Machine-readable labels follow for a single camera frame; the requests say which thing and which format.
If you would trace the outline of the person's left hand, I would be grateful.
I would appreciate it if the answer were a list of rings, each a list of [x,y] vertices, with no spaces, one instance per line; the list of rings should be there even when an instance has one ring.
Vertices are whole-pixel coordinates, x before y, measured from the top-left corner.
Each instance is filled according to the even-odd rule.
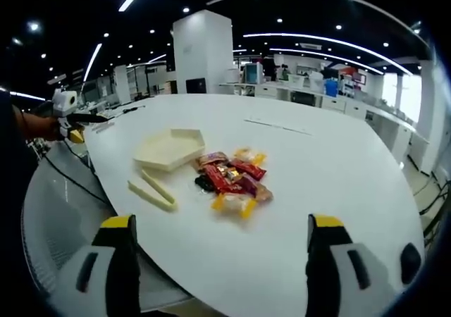
[[[62,138],[59,121],[56,118],[37,117],[34,127],[36,137],[40,137],[50,142],[59,141]]]

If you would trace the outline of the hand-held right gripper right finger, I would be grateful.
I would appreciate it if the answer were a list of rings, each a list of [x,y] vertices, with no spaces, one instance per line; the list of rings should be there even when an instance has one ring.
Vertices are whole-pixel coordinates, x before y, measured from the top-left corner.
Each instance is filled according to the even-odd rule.
[[[381,316],[396,299],[387,267],[341,220],[310,214],[307,316]]]

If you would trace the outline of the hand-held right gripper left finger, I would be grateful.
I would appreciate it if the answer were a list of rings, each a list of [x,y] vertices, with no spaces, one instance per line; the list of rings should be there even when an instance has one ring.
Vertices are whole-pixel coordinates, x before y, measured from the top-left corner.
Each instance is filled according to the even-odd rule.
[[[105,220],[91,244],[62,267],[52,294],[57,316],[139,316],[140,266],[134,215]]]

